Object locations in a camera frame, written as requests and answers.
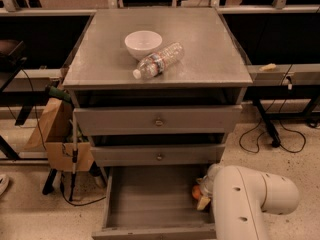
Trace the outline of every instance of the white shoe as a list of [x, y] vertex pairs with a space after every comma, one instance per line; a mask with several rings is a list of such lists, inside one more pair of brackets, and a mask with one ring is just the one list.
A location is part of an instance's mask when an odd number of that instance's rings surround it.
[[0, 195], [6, 190], [9, 184], [9, 177], [6, 174], [0, 174]]

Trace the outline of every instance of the drawer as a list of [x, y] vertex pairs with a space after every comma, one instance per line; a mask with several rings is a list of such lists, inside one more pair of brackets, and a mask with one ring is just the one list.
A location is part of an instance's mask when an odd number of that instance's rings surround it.
[[224, 144], [91, 148], [98, 166], [208, 164], [220, 161]]
[[240, 105], [75, 109], [86, 136], [232, 132]]
[[203, 165], [130, 166], [110, 169], [101, 231], [95, 240], [216, 239], [211, 209], [192, 198]]

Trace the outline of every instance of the bottle cap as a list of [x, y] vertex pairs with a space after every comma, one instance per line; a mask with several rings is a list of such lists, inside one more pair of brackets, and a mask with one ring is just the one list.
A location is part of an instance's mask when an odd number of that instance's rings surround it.
[[140, 79], [141, 78], [141, 72], [138, 69], [133, 70], [133, 76], [135, 79]]

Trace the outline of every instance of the white bowl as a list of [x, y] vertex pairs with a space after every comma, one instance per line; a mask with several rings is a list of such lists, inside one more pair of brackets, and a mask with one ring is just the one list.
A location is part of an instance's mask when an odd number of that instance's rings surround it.
[[137, 60], [141, 60], [156, 51], [162, 43], [162, 37], [152, 31], [142, 30], [129, 34], [125, 40], [128, 52]]

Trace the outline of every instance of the orange object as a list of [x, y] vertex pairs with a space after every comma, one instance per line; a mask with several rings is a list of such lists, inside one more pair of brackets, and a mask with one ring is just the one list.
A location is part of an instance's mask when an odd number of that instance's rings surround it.
[[200, 186], [199, 185], [194, 185], [192, 187], [192, 196], [194, 199], [199, 200], [201, 197], [201, 191], [200, 191]]

